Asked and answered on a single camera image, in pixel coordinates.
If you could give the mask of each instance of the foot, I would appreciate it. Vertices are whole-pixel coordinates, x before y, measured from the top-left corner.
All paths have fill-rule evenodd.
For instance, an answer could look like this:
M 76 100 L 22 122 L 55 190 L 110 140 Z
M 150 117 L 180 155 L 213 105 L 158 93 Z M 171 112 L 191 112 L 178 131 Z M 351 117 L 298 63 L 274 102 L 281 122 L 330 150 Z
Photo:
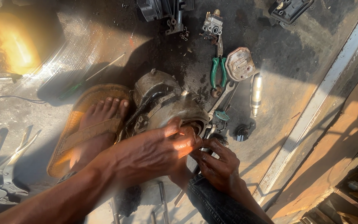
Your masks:
M 99 101 L 96 105 L 88 108 L 80 121 L 82 130 L 94 124 L 113 118 L 117 113 L 121 119 L 125 119 L 128 113 L 129 101 L 107 97 L 106 100 Z M 100 152 L 114 144 L 116 134 L 104 133 L 86 140 L 73 148 L 73 157 L 70 160 L 70 172 L 80 171 Z

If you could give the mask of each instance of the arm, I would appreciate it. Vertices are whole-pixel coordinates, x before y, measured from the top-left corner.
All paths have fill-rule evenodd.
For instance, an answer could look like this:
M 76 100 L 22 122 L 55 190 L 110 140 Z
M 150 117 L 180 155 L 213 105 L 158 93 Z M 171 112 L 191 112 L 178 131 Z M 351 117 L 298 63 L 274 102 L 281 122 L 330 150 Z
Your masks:
M 191 156 L 197 161 L 203 176 L 219 191 L 238 201 L 267 223 L 274 224 L 252 197 L 246 182 L 239 176 L 240 160 L 230 149 L 216 139 L 203 140 L 203 147 L 210 147 L 219 159 L 201 150 L 194 150 Z
M 0 223 L 71 223 L 86 216 L 108 187 L 124 189 L 169 174 L 201 146 L 194 131 L 180 125 L 173 118 L 164 128 L 117 143 L 68 180 L 1 213 Z

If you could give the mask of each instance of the denim pant leg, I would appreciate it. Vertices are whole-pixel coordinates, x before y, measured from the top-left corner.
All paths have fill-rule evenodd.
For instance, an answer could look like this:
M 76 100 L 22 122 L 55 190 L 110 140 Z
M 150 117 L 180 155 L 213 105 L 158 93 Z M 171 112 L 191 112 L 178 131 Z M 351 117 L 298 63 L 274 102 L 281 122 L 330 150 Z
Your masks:
M 187 196 L 209 224 L 266 224 L 255 213 L 218 191 L 202 174 L 189 181 Z

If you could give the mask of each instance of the small engine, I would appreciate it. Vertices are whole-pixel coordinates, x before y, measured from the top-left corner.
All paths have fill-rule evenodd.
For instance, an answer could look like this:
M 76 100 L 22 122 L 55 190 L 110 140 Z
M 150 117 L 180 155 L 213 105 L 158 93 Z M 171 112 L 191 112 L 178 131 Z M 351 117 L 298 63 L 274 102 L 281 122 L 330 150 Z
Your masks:
M 135 84 L 133 100 L 137 111 L 126 125 L 128 136 L 161 128 L 176 116 L 182 118 L 182 126 L 193 127 L 197 135 L 208 125 L 208 113 L 200 104 L 202 98 L 182 91 L 175 78 L 164 72 L 153 69 L 140 78 Z

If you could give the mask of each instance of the green-handled pliers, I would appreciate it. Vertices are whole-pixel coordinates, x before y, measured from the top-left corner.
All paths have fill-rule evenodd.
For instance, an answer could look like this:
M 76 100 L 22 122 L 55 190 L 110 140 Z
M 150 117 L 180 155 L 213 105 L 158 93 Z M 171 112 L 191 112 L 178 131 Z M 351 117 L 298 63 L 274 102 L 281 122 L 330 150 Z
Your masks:
M 216 71 L 218 69 L 218 64 L 220 64 L 220 67 L 222 69 L 222 82 L 220 86 L 226 86 L 226 80 L 227 80 L 227 72 L 225 68 L 225 62 L 226 58 L 222 57 L 223 55 L 223 43 L 222 43 L 222 36 L 219 35 L 218 37 L 218 47 L 216 48 L 216 57 L 212 59 L 213 66 L 211 71 L 211 86 L 212 88 L 216 89 Z

